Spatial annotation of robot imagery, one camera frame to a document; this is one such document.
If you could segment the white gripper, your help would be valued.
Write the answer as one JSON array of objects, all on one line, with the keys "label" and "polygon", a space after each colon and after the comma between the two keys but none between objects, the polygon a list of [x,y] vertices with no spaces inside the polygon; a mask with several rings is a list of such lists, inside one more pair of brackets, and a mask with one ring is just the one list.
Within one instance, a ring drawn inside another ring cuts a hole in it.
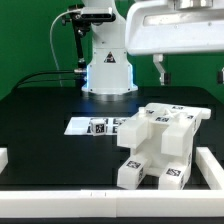
[{"label": "white gripper", "polygon": [[160,83],[169,85],[162,54],[224,51],[224,0],[136,0],[125,46],[131,55],[153,55]]}]

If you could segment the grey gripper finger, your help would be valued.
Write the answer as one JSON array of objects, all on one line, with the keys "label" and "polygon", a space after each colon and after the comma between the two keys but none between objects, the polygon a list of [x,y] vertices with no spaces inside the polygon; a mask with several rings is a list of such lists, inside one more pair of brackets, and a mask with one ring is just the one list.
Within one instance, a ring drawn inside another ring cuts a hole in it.
[{"label": "grey gripper finger", "polygon": [[221,71],[218,71],[217,83],[218,84],[224,84],[224,67],[222,68]]}]

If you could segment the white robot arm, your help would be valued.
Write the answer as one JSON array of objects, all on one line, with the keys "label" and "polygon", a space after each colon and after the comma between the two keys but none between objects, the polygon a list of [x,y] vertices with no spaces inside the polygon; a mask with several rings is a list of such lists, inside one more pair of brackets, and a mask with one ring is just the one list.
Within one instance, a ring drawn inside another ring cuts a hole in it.
[{"label": "white robot arm", "polygon": [[224,50],[224,0],[134,0],[126,17],[115,1],[82,0],[82,15],[116,17],[92,25],[93,54],[82,87],[87,95],[109,100],[137,91],[128,55],[151,55],[165,85],[165,54]]}]

